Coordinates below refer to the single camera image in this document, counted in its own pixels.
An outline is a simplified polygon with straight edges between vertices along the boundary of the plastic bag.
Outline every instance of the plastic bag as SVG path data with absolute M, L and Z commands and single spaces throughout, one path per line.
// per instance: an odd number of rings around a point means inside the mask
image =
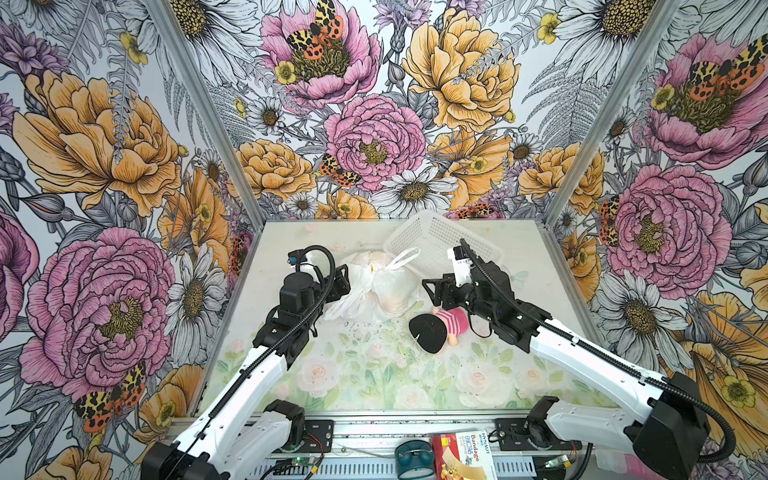
M 419 279 L 405 265 L 419 253 L 410 248 L 392 259 L 366 251 L 342 260 L 349 269 L 349 294 L 329 306 L 323 318 L 375 323 L 405 313 L 419 298 Z

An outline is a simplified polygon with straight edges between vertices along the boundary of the pink peony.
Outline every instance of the pink peony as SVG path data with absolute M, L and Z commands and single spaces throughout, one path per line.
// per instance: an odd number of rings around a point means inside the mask
M 644 125 L 644 136 L 654 151 L 663 151 L 679 162 L 696 162 L 707 170 L 722 168 L 750 151 L 768 134 L 768 74 L 743 91 L 716 91 L 705 101 L 690 96 L 690 67 L 701 61 L 721 65 L 735 58 L 747 43 L 721 45 L 712 36 L 694 35 L 667 70 L 656 77 L 653 110 Z M 674 88 L 674 95 L 668 85 Z
M 381 190 L 382 180 L 416 170 L 424 160 L 422 121 L 407 107 L 371 94 L 353 98 L 326 120 L 328 150 L 344 170 L 362 176 L 363 190 Z
M 48 259 L 29 289 L 22 378 L 78 399 L 117 385 L 143 361 L 155 373 L 170 349 L 165 308 L 174 268 L 157 244 L 109 228 Z
M 29 233 L 0 212 L 0 341 L 16 324 L 24 304 L 24 284 L 39 263 L 38 248 Z
M 341 2 L 334 4 L 336 15 L 344 22 L 342 46 L 349 54 L 349 65 L 343 68 L 342 74 L 339 74 L 338 65 L 327 65 L 336 71 L 311 78 L 309 81 L 297 77 L 295 81 L 286 84 L 293 100 L 304 108 L 322 108 L 326 104 L 348 101 L 356 94 L 373 88 L 379 73 L 381 46 L 376 34 L 368 36 L 368 30 L 360 25 L 360 18 L 354 8 L 351 8 L 348 14 Z M 286 38 L 295 31 L 308 30 L 314 21 L 314 6 L 308 14 L 296 11 L 291 17 L 281 10 L 280 16 L 265 16 L 261 21 L 261 48 L 266 51 L 266 55 L 262 56 L 262 64 L 272 69 L 280 65 L 280 62 L 290 62 L 293 66 L 293 49 L 288 45 Z M 325 59 L 321 58 L 314 62 L 320 65 L 320 62 L 324 61 Z
M 728 254 L 731 229 L 722 206 L 713 178 L 691 165 L 643 167 L 619 196 L 611 267 L 657 285 L 666 299 L 695 293 Z

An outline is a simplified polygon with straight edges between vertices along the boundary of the doll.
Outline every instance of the doll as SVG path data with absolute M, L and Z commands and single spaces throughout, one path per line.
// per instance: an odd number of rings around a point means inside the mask
M 451 310 L 443 310 L 439 306 L 432 308 L 432 315 L 437 316 L 448 329 L 448 344 L 458 345 L 458 337 L 469 328 L 469 318 L 463 308 L 457 306 Z

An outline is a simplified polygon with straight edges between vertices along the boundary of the table surface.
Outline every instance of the table surface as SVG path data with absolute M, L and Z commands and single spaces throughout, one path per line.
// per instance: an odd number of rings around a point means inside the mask
M 381 250 L 404 220 L 268 222 L 245 276 L 216 361 L 210 364 L 205 409 L 237 373 L 250 343 L 276 305 L 282 279 L 290 272 L 286 255 L 311 244 L 328 247 L 337 262 L 360 250 Z M 576 313 L 532 220 L 467 220 L 462 227 L 504 250 L 515 295 L 539 305 L 577 333 Z M 408 321 L 431 309 L 424 295 L 403 317 L 377 324 L 342 320 L 317 322 L 301 357 L 264 399 L 275 398 L 308 412 L 360 412 L 470 409 L 526 409 L 542 395 L 583 405 L 609 406 L 600 392 L 568 372 L 502 342 L 472 331 L 437 353 L 421 350 Z M 480 335 L 487 323 L 477 319 Z

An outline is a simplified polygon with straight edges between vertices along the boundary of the white plastic basket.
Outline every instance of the white plastic basket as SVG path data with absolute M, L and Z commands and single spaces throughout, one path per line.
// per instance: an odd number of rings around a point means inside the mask
M 384 251 L 396 256 L 410 247 L 418 247 L 421 254 L 406 265 L 421 278 L 442 278 L 443 273 L 453 272 L 448 259 L 448 248 L 457 247 L 459 239 L 486 262 L 500 265 L 504 259 L 502 249 L 486 239 L 459 226 L 457 220 L 449 220 L 431 210 L 422 210 L 410 217 L 384 242 Z

